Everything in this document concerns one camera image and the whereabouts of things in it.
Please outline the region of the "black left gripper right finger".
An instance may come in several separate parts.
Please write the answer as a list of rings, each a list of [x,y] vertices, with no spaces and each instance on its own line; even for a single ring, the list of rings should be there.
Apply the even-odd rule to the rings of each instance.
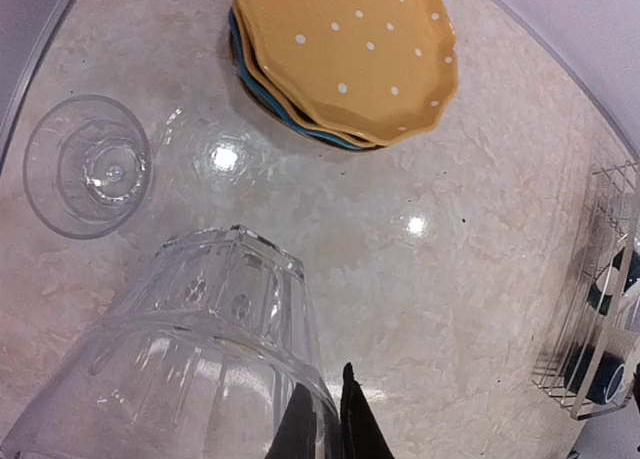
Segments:
[[[343,457],[347,459],[393,459],[351,363],[342,373],[340,424]]]

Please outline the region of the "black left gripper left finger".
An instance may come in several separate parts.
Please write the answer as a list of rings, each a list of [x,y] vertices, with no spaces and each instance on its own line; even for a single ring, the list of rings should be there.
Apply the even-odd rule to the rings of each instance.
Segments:
[[[324,404],[302,383],[297,383],[287,403],[266,458],[324,458]]]

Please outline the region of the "clear drinking glass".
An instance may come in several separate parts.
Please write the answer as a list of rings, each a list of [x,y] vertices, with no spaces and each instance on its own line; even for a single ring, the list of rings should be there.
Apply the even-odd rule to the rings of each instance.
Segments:
[[[297,383],[342,454],[303,263],[244,226],[166,242],[82,334],[5,458],[266,458]]]
[[[26,198],[55,233],[75,240],[106,236],[140,207],[151,184],[151,148],[123,104],[78,95],[50,109],[23,156]]]

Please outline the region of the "yellow polka dot plate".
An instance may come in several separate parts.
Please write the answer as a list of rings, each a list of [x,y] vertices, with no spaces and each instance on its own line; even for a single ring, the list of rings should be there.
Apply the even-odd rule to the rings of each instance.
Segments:
[[[262,72],[317,124],[392,145],[458,89],[443,0],[235,0]]]
[[[251,43],[251,38],[248,32],[247,27],[244,25],[244,21],[242,19],[242,15],[240,13],[239,7],[236,3],[233,4],[232,10],[235,14],[235,17],[238,21],[238,25],[240,28],[240,32],[242,35],[242,44],[245,49],[245,61],[247,67],[251,74],[269,91],[273,94],[276,99],[279,99],[284,104],[284,108],[287,112],[291,114],[291,117],[300,125],[307,127],[311,130],[315,131],[323,131],[330,132],[335,134],[336,136],[358,146],[362,146],[365,149],[374,149],[377,148],[377,145],[373,142],[370,142],[366,139],[360,139],[352,134],[348,134],[345,132],[335,131],[326,126],[322,126],[317,124],[311,118],[309,118],[305,113],[303,113],[297,106],[295,106],[272,82],[270,79],[266,77],[266,75],[260,70],[257,64],[257,59],[255,55],[255,51],[253,45]]]

